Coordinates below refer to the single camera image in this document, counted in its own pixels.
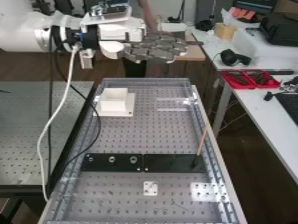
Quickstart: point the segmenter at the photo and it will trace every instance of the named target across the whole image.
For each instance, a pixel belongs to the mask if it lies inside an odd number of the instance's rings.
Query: red case
[[[281,83],[273,78],[273,76],[271,76],[266,71],[262,71],[262,70],[246,70],[246,71],[243,71],[243,72],[245,72],[245,75],[249,77],[249,79],[254,82],[257,88],[259,88],[259,89],[273,89],[273,88],[279,88]],[[265,85],[261,85],[261,84],[258,84],[258,83],[254,81],[254,79],[250,77],[250,76],[251,76],[251,75],[249,74],[250,72],[258,72],[258,73],[262,73],[262,76],[263,76],[265,79],[267,80]]]
[[[249,78],[249,76],[242,71],[226,70],[221,72],[221,75],[224,79],[226,80],[226,82],[230,84],[232,88],[234,89],[254,89],[255,88],[254,81]],[[236,76],[241,76],[247,81],[247,85],[243,85],[239,82],[237,82],[234,80]]]

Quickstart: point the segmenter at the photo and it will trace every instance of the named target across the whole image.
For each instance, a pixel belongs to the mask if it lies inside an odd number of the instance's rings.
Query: white table
[[[293,76],[274,76],[279,81],[293,79]],[[225,112],[234,93],[269,145],[283,163],[294,181],[298,184],[298,126],[274,97],[265,101],[267,91],[277,93],[278,89],[236,90],[225,82],[217,116],[213,124],[214,135],[218,135]]]
[[[206,56],[213,61],[214,67],[217,71],[226,70],[226,69],[262,69],[262,70],[290,70],[297,69],[297,65],[293,65],[293,61],[279,61],[270,58],[270,60],[262,61],[259,63],[255,63],[254,60],[251,61],[249,66],[245,66],[243,64],[238,64],[236,66],[226,66],[221,61],[220,53],[226,50],[232,49],[236,53],[241,52],[234,48],[232,41],[224,41],[221,40],[216,35],[209,35],[206,32],[200,31],[197,29],[193,29],[193,36],[197,39],[197,41],[204,42],[202,49],[206,53]]]
[[[193,29],[193,35],[197,41],[202,41],[205,43],[202,45],[202,48],[210,60],[213,60],[216,55],[226,49],[232,49],[236,53],[239,53],[233,47],[232,42],[220,40],[214,36],[208,35],[206,32]],[[253,62],[249,66],[238,64],[234,67],[229,67],[222,64],[220,56],[216,57],[213,64],[217,71],[225,69],[262,69],[289,71],[293,68],[290,64],[285,62],[277,63],[275,61],[274,63],[267,61],[266,63],[262,63],[262,65],[255,65]],[[294,76],[274,76],[274,78],[279,81],[285,81],[293,79]],[[214,135],[218,135],[226,108],[230,101],[230,96],[232,93],[234,93],[269,145],[271,146],[281,162],[283,163],[294,181],[298,184],[298,126],[291,120],[275,97],[270,102],[266,102],[263,100],[267,91],[271,91],[274,93],[279,90],[234,90],[230,88],[226,82],[224,83],[224,91],[213,124]],[[214,102],[214,97],[212,98],[213,99],[210,99],[212,102],[209,105],[213,105]]]

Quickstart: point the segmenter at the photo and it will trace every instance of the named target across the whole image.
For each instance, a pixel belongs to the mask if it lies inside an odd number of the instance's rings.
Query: black cable
[[[49,103],[48,103],[48,119],[52,117],[53,110],[53,46],[52,46],[53,32],[51,28],[49,32]],[[49,197],[51,192],[51,171],[52,171],[52,124],[48,128],[48,184],[47,195]]]
[[[63,80],[67,82],[67,78],[65,78],[65,76],[64,76],[64,74],[63,74],[63,71],[61,71],[61,68],[60,68],[60,64],[59,64],[59,58],[57,58],[57,56],[59,56],[59,47],[57,47],[56,50],[55,50],[55,67],[56,67],[56,70],[57,70],[57,72],[59,72],[59,75],[61,76]],[[79,157],[80,157],[80,156],[81,156],[81,155],[90,149],[90,147],[94,145],[94,143],[96,143],[96,141],[97,141],[97,139],[98,139],[98,137],[100,137],[100,132],[101,132],[100,115],[98,115],[98,112],[97,112],[97,110],[96,110],[96,108],[94,108],[92,102],[88,102],[87,97],[83,95],[83,93],[76,89],[76,87],[75,87],[73,85],[71,85],[71,88],[72,88],[73,91],[81,96],[81,98],[83,98],[83,99],[85,100],[85,102],[89,104],[89,106],[90,106],[93,112],[96,113],[97,123],[98,123],[98,131],[97,131],[96,137],[94,137],[92,143],[89,144],[89,146],[88,146],[88,147],[87,147],[87,148],[85,148],[85,149],[84,149],[76,156],[73,156],[73,158],[69,159],[69,161],[65,163],[65,165],[64,165],[64,167],[63,167],[63,170],[61,170],[61,174],[64,173],[64,171],[65,171],[68,165],[72,163],[72,161],[76,160],[76,159],[77,159],[77,158],[79,158]]]
[[[180,14],[178,14],[178,19],[184,21],[184,11],[185,11],[185,0],[182,0],[181,8],[180,8]]]
[[[212,60],[212,63],[210,63],[210,66],[209,66],[209,69],[208,69],[208,80],[206,80],[206,85],[205,85],[205,89],[204,89],[204,94],[202,94],[202,99],[205,100],[205,97],[206,97],[206,92],[208,92],[208,84],[209,84],[209,80],[210,80],[210,76],[212,76],[212,67],[213,67],[213,62],[214,62],[214,60],[216,60],[216,58],[217,58],[217,56],[220,55],[221,53],[218,53],[216,56],[214,56],[214,58],[213,58],[213,60]]]

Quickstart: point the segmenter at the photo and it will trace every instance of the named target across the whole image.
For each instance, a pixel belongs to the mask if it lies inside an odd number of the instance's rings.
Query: white cube
[[[101,94],[100,105],[102,111],[126,111],[128,88],[106,88]]]

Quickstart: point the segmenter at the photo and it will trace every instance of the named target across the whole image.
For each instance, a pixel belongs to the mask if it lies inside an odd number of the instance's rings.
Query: person's arm
[[[150,10],[148,0],[138,0],[138,4],[144,11],[146,25],[152,32],[157,32],[157,24],[152,15],[152,10]]]

